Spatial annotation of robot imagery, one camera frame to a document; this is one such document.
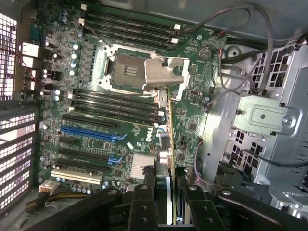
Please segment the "silver network port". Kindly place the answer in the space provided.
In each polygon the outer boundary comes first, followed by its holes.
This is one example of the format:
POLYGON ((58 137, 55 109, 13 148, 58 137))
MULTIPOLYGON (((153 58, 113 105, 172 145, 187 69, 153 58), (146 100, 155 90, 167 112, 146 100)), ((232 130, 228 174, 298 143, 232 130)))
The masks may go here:
POLYGON ((19 50, 23 55, 30 57, 38 57, 39 54, 39 46, 31 43, 23 42, 19 46, 19 50))

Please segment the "open black PC case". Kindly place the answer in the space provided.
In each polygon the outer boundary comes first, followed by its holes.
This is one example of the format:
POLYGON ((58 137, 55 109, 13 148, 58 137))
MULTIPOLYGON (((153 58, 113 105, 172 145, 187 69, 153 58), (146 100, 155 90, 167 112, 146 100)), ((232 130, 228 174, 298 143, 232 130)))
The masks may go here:
MULTIPOLYGON (((308 0, 92 1, 190 24, 181 30, 182 34, 211 29, 225 40, 193 172, 184 167, 186 179, 214 194, 225 188, 215 182, 218 165, 225 162, 243 176, 238 192, 273 207, 268 189, 254 183, 248 170, 234 165, 236 156, 244 152, 235 149, 235 141, 243 140, 244 133, 238 132, 234 121, 241 97, 267 95, 273 52, 287 46, 308 45, 308 0)), ((38 0, 0 0, 0 231, 25 231, 104 190, 87 194, 58 187, 53 194, 39 193, 40 184, 34 179, 39 104, 34 94, 37 71, 42 68, 43 59, 49 59, 50 52, 43 45, 38 45, 38 57, 23 55, 19 50, 23 42, 34 44, 29 36, 37 12, 38 0)), ((176 180, 177 222, 167 225, 164 167, 158 161, 153 166, 157 231, 195 231, 178 213, 176 180)), ((125 190, 105 189, 126 193, 144 183, 145 178, 125 190)), ((286 208, 278 210, 290 214, 286 208)))

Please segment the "long black expansion slot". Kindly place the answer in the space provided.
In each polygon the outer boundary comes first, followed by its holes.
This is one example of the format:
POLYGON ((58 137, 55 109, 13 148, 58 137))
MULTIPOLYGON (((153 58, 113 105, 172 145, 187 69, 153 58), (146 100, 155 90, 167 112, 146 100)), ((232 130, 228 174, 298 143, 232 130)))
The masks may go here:
POLYGON ((103 120, 94 119, 90 117, 71 115, 71 114, 62 115, 62 120, 72 121, 76 123, 90 124, 90 125, 101 126, 101 127, 106 127, 106 128, 115 128, 117 126, 117 123, 114 123, 114 122, 103 121, 103 120))
POLYGON ((59 148, 58 153, 65 154, 65 155, 79 156, 79 157, 87 157, 87 158, 97 159, 97 160, 102 160, 102 161, 109 160, 109 156, 106 156, 106 155, 94 154, 94 153, 78 151, 78 150, 70 150, 66 148, 59 148))
POLYGON ((99 172, 108 172, 110 170, 110 168, 106 166, 100 166, 100 165, 67 160, 67 159, 57 159, 56 163, 63 165, 63 166, 76 167, 76 168, 82 168, 82 169, 99 171, 99 172))

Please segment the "black disk connector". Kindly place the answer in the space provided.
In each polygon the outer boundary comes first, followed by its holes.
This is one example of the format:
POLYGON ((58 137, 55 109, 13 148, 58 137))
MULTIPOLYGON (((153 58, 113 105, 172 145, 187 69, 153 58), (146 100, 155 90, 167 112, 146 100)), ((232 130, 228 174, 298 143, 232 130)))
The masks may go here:
POLYGON ((243 176, 236 168, 228 163, 220 162, 217 168, 215 182, 222 187, 232 188, 236 191, 240 189, 243 176))

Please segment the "blue expansion slot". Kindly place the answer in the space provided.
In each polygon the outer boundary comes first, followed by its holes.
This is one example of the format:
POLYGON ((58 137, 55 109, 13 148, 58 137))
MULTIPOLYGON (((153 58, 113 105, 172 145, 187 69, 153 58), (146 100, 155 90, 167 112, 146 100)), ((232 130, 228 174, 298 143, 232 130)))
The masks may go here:
POLYGON ((61 132, 69 133, 72 135, 84 136, 89 138, 97 138, 100 140, 106 140, 111 142, 122 141, 126 138, 127 134, 118 135, 118 134, 111 134, 101 131, 94 131, 89 129, 83 128, 76 128, 76 127, 68 127, 68 126, 61 126, 61 132))

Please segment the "white expansion slot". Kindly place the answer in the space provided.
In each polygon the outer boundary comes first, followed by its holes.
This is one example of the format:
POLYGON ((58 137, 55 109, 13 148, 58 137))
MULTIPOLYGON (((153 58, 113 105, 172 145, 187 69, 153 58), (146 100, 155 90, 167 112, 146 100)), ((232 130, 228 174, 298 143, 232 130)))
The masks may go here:
POLYGON ((80 181, 89 184, 100 185, 102 177, 97 175, 90 175, 88 173, 71 171, 66 169, 54 169, 51 171, 51 176, 55 178, 63 178, 66 180, 80 181))

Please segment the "white power connector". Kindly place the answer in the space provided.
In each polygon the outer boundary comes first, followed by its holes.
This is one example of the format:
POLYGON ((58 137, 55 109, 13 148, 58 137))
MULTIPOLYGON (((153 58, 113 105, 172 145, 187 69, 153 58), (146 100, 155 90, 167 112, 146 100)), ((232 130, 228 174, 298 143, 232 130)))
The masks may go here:
POLYGON ((59 183, 52 180, 46 180, 39 186, 39 193, 53 194, 53 192, 59 187, 59 183))

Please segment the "silver coin cell battery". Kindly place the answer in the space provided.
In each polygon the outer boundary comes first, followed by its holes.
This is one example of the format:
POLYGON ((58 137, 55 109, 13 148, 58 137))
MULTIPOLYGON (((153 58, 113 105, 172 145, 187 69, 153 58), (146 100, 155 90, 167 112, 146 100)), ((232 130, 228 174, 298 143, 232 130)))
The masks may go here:
POLYGON ((197 52, 200 61, 209 61, 213 56, 213 48, 209 46, 201 47, 197 52))

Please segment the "green motherboard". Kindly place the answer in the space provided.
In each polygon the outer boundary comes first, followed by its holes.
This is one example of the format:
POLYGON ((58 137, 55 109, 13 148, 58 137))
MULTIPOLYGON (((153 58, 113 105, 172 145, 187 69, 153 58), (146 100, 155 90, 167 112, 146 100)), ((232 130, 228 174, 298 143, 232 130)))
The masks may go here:
MULTIPOLYGON (((103 76, 105 45, 90 31, 82 26, 79 18, 86 19, 85 12, 80 9, 81 3, 94 3, 92 0, 38 0, 38 12, 35 24, 42 26, 42 40, 34 42, 43 45, 50 52, 49 59, 43 59, 42 68, 37 71, 36 93, 34 98, 39 104, 39 124, 36 143, 36 163, 34 179, 36 184, 46 180, 59 183, 59 187, 79 193, 92 193, 107 187, 125 190, 129 185, 143 180, 129 176, 134 153, 155 155, 159 162, 161 151, 159 134, 166 131, 166 113, 164 108, 160 120, 147 120, 138 117, 125 117, 93 109, 72 106, 76 97, 73 89, 86 89, 98 92, 105 91, 97 85, 103 76), (71 114, 85 116, 103 121, 117 123, 115 128, 106 128, 90 124, 62 120, 62 115, 71 114), (124 135, 122 141, 106 141, 97 138, 72 135, 61 132, 61 126, 76 127, 124 135), (60 137, 75 138, 75 144, 59 142, 60 137), (59 148, 84 151, 109 156, 108 161, 59 154, 59 148), (57 159, 67 159, 109 167, 108 172, 99 172, 57 164, 57 159), (66 180, 51 176, 54 169, 88 173, 102 177, 100 185, 80 181, 66 180)), ((183 21, 183 28, 190 24, 183 21)), ((182 99, 172 99, 172 119, 174 135, 175 166, 183 166, 193 172, 195 153, 198 142, 203 136, 208 110, 212 105, 217 77, 218 60, 223 51, 225 40, 217 37, 215 31, 200 28, 195 32, 182 34, 175 31, 179 42, 171 50, 153 49, 134 44, 123 44, 105 39, 110 45, 119 44, 134 48, 155 51, 158 57, 188 58, 190 80, 184 90, 182 99), (213 48, 213 56, 209 61, 200 61, 197 52, 201 47, 213 48)), ((156 90, 150 96, 136 95, 158 104, 155 99, 156 90)))

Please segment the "blue serial port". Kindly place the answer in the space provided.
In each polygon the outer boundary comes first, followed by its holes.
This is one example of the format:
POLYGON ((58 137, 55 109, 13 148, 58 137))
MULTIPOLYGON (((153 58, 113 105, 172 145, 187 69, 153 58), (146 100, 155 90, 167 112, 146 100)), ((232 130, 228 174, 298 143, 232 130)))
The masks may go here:
POLYGON ((40 42, 42 40, 42 26, 37 24, 32 24, 30 27, 30 40, 35 42, 40 42))

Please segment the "silver disk bay cage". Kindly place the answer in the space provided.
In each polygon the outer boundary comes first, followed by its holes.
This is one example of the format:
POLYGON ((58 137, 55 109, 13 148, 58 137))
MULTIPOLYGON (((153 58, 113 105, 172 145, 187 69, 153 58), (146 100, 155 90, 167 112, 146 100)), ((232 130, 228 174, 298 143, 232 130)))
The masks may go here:
POLYGON ((271 205, 308 221, 308 45, 276 49, 265 97, 239 99, 234 165, 265 186, 271 205))

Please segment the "silver finned heatsink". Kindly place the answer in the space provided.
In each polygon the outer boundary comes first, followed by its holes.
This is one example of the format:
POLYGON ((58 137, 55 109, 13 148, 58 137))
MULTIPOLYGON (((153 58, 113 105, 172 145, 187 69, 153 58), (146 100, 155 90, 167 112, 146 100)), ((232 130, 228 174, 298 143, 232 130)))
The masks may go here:
POLYGON ((155 160, 155 155, 134 153, 129 176, 134 179, 143 180, 143 169, 146 166, 154 165, 155 160))

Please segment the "black RAM slot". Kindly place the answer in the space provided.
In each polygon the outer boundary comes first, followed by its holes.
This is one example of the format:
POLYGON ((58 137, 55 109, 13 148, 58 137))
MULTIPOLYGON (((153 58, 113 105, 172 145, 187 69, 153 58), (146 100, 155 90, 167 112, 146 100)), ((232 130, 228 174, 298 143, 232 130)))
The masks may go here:
POLYGON ((158 109, 158 104, 143 97, 128 94, 115 94, 98 92, 86 89, 73 89, 73 95, 77 99, 90 100, 94 102, 104 102, 113 104, 126 104, 126 105, 141 105, 142 107, 149 107, 158 109))
POLYGON ((163 17, 153 16, 153 15, 145 14, 145 13, 137 13, 134 11, 123 10, 123 9, 115 8, 115 7, 103 6, 100 4, 81 3, 80 9, 85 12, 85 15, 86 13, 99 13, 99 14, 109 13, 109 14, 115 14, 115 15, 121 15, 121 16, 128 16, 131 18, 144 20, 147 22, 158 23, 158 24, 162 24, 166 26, 171 26, 171 29, 173 31, 178 31, 183 28, 183 23, 176 22, 171 19, 166 19, 163 17))
POLYGON ((176 32, 169 27, 130 19, 98 19, 79 18, 78 22, 94 35, 113 38, 142 45, 171 48, 179 42, 176 32))
POLYGON ((176 34, 171 29, 171 26, 109 13, 86 13, 86 22, 90 25, 94 24, 95 26, 119 30, 127 29, 139 32, 157 32, 162 36, 173 36, 176 34))
POLYGON ((71 105, 79 108, 93 109, 99 112, 106 112, 125 117, 132 116, 132 117, 145 118, 147 120, 157 120, 157 121, 161 119, 161 116, 158 115, 158 110, 142 109, 141 107, 130 106, 125 104, 73 100, 71 102, 71 105))
POLYGON ((159 37, 157 34, 143 33, 140 31, 122 31, 110 28, 92 28, 100 37, 117 41, 123 44, 134 44, 142 47, 149 47, 153 49, 171 50, 176 45, 172 43, 173 38, 159 37))
POLYGON ((146 99, 131 98, 130 96, 79 93, 72 100, 72 105, 81 104, 114 110, 123 109, 126 112, 141 111, 142 113, 150 114, 159 114, 161 112, 156 103, 146 99))

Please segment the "thin locking lever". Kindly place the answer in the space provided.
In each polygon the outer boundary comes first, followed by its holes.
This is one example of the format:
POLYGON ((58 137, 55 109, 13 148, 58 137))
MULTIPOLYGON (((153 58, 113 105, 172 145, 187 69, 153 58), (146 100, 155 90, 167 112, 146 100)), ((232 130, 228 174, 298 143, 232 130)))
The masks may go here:
POLYGON ((88 24, 84 24, 84 27, 92 32, 92 34, 101 40, 105 45, 110 45, 104 38, 100 37, 88 24))

